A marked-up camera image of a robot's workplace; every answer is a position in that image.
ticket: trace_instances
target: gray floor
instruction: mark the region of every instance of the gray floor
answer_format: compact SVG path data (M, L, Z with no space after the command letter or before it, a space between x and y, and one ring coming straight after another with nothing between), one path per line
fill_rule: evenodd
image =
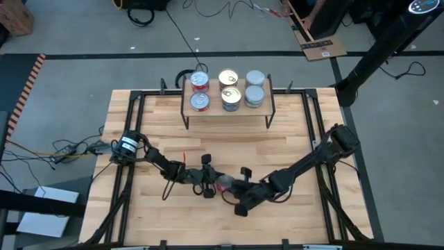
M199 8L212 13L223 3L199 1ZM278 9L277 1L256 1ZM108 0L28 0L35 15L34 34L11 38L0 53L141 53L188 52L179 33L164 12L157 12L152 26L137 28ZM284 19L265 19L245 6L234 17L228 14L205 19L193 8L183 10L182 1L169 4L169 11L193 49L199 51L299 50ZM341 26L337 32L348 51L365 51L371 36L364 25ZM413 44L416 50L444 50L443 16ZM359 58L339 58L345 77ZM412 61L427 68L423 77L405 76L398 81L376 72L360 89L352 107L382 230L386 241L444 244L444 191L440 180L443 155L444 99L441 98L443 57L394 58L384 68L401 73ZM250 69L270 73L275 87L323 87L333 84L329 60L307 62L303 57L202 58L210 77L226 67L240 74ZM95 134L105 121L113 89L158 88L160 78L173 87L176 74L194 68L193 58L47 60L37 78L12 139L38 151L53 151L60 138L81 140ZM32 169L42 185L91 176L94 158L84 158L50 170L33 161ZM5 162L20 188L36 182L23 162ZM11 190L0 181L0 188ZM56 242L57 246L69 244ZM12 239L6 242L9 249ZM33 249L49 249L43 244Z

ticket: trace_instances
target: silver can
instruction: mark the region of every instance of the silver can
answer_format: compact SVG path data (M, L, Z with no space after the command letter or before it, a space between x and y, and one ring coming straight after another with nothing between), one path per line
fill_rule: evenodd
M210 107L210 97L205 93L194 93L189 101L191 107L198 112L205 111Z
M219 74L219 88L222 91L226 87L234 87L237 86L237 80L239 77L237 73L232 69L224 69Z
M189 78L194 92L207 92L210 88L208 75L205 72L194 72Z
M245 90L245 105L249 108L260 107L265 100L265 90L260 86L250 86Z
M263 86L265 82L265 74L259 70L252 70L247 73L247 86Z
M226 87L222 90L222 107L228 112L234 112L239 109L242 94L237 87Z

